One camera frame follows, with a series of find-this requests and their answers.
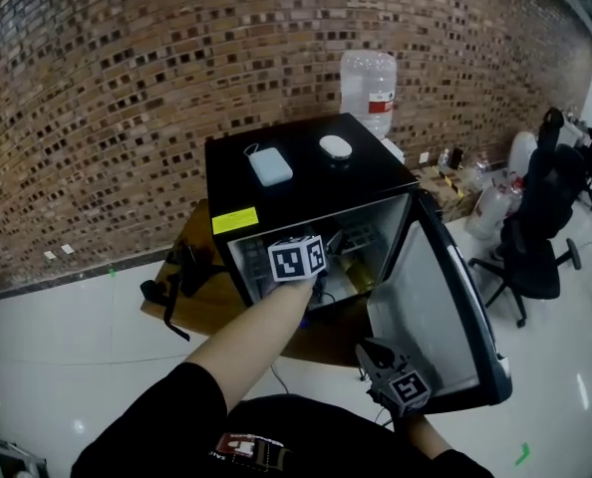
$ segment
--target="tile floor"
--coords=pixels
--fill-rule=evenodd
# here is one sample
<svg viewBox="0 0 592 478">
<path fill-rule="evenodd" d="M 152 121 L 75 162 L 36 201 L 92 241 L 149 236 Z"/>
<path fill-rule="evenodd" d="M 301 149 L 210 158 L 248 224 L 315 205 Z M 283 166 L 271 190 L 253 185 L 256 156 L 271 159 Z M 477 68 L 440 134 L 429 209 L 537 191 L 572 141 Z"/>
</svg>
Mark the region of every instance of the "tile floor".
<svg viewBox="0 0 592 478">
<path fill-rule="evenodd" d="M 493 244 L 475 240 L 463 224 L 448 227 L 465 257 Z M 511 399 L 432 416 L 455 448 L 498 478 L 592 476 L 592 213 L 580 204 L 554 241 L 558 253 L 566 237 L 580 249 L 583 269 L 561 269 L 558 300 L 526 300 L 522 330 L 508 296 L 489 310 L 510 360 Z M 0 301 L 0 436 L 46 457 L 51 476 L 67 476 L 89 442 L 204 340 L 193 335 L 188 344 L 139 311 L 139 284 L 158 267 Z M 487 298 L 496 280 L 474 276 Z M 378 414 L 354 369 L 288 358 L 277 368 L 293 392 L 367 418 Z M 267 373 L 250 396 L 281 391 Z M 523 443 L 531 453 L 516 466 Z"/>
</svg>

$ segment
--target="black mini fridge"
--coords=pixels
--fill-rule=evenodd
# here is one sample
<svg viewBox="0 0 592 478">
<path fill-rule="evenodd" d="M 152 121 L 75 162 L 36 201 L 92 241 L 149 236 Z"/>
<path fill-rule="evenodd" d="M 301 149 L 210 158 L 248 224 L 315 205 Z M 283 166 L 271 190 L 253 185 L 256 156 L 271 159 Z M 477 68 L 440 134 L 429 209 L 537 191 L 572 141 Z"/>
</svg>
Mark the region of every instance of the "black mini fridge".
<svg viewBox="0 0 592 478">
<path fill-rule="evenodd" d="M 319 144 L 341 137 L 351 155 Z M 264 186 L 247 154 L 275 147 L 292 170 Z M 205 145 L 214 242 L 248 306 L 270 292 L 267 247 L 321 235 L 327 275 L 310 309 L 368 297 L 375 337 L 399 342 L 432 386 L 425 412 L 505 401 L 506 358 L 495 347 L 481 297 L 418 180 L 349 114 L 263 127 Z"/>
</svg>

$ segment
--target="brick wall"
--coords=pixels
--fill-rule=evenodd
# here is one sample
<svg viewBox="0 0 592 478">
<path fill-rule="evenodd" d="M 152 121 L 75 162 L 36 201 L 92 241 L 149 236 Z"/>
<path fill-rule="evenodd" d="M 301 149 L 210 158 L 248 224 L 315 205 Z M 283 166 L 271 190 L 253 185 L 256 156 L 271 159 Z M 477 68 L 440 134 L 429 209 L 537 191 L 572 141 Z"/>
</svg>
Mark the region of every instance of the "brick wall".
<svg viewBox="0 0 592 478">
<path fill-rule="evenodd" d="M 336 112 L 350 48 L 399 59 L 411 166 L 501 157 L 592 69 L 560 0 L 0 0 L 0 290 L 170 243 L 203 143 Z"/>
</svg>

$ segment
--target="open fridge door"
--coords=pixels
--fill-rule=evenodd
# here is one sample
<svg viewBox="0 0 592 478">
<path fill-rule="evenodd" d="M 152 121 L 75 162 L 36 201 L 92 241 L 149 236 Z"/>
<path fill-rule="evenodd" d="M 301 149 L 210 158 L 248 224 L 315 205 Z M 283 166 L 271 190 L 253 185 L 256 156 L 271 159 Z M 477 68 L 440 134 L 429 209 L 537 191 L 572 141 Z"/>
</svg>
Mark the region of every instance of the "open fridge door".
<svg viewBox="0 0 592 478">
<path fill-rule="evenodd" d="M 419 190 L 400 253 L 368 303 L 374 337 L 396 342 L 432 389 L 423 412 L 494 405 L 512 393 L 483 302 L 430 194 Z"/>
</svg>

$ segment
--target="white mouse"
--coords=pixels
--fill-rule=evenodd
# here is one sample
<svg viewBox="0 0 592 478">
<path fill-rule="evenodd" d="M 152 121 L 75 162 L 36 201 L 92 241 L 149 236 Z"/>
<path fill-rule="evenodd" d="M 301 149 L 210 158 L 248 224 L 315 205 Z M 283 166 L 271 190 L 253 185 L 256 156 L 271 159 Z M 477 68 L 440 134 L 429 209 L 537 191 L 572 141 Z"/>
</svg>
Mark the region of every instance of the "white mouse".
<svg viewBox="0 0 592 478">
<path fill-rule="evenodd" d="M 323 136 L 318 144 L 332 159 L 347 159 L 352 155 L 352 147 L 335 134 Z"/>
</svg>

